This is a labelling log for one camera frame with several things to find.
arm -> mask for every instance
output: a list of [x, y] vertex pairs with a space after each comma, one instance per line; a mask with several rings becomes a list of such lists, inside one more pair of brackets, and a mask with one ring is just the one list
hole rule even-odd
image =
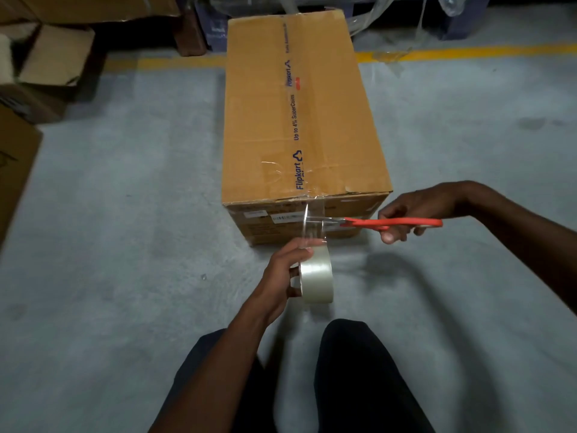
[[[545, 219], [477, 182], [446, 182], [405, 193], [379, 217], [452, 218], [471, 215], [577, 314], [577, 232]], [[391, 227], [383, 242], [407, 240], [410, 228]], [[416, 235], [425, 230], [415, 228]]]
[[299, 296], [290, 267], [308, 259], [318, 240], [294, 239], [270, 258], [263, 279], [174, 403], [149, 433], [228, 432], [264, 330]]

floor marking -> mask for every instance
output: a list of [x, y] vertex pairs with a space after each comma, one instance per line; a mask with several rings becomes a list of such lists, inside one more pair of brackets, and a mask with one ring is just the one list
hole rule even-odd
[[[357, 52], [358, 63], [422, 62], [424, 60], [475, 59], [479, 57], [527, 57], [547, 55], [576, 55], [577, 44], [496, 45], [491, 47], [442, 48], [402, 52]], [[130, 70], [150, 71], [189, 68], [223, 68], [226, 55], [211, 54], [199, 57], [141, 57], [139, 59], [107, 59], [105, 72]]]

left hand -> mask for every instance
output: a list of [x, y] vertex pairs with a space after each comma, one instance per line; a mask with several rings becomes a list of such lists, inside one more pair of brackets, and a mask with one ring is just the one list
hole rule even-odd
[[288, 298], [301, 295], [300, 289], [290, 285], [290, 279], [298, 276], [298, 267], [291, 269], [291, 266], [308, 260], [313, 254], [310, 247], [323, 243], [321, 238], [293, 238], [272, 254], [263, 279], [246, 301], [265, 313], [267, 326], [285, 310]]

right hand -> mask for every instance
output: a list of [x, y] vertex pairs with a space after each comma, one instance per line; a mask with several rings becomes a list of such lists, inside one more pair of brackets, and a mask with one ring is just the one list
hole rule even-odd
[[[404, 193], [379, 211], [379, 219], [421, 217], [448, 219], [468, 215], [467, 195], [480, 184], [471, 181], [444, 182], [424, 190]], [[381, 240], [388, 245], [397, 240], [407, 241], [411, 226], [391, 226], [381, 232]], [[426, 228], [415, 228], [415, 235], [423, 235]]]

cardboard box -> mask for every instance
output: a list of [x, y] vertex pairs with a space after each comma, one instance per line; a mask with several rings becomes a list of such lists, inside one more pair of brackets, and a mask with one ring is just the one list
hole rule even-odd
[[370, 218], [391, 191], [342, 11], [230, 20], [222, 203], [246, 239], [300, 235], [315, 198]]
[[50, 24], [90, 24], [180, 15], [175, 0], [22, 0]]
[[0, 105], [0, 245], [24, 190], [42, 134]]
[[20, 20], [34, 20], [34, 15], [20, 0], [0, 0], [0, 23]]
[[93, 40], [92, 30], [0, 27], [0, 103], [31, 123], [62, 119]]

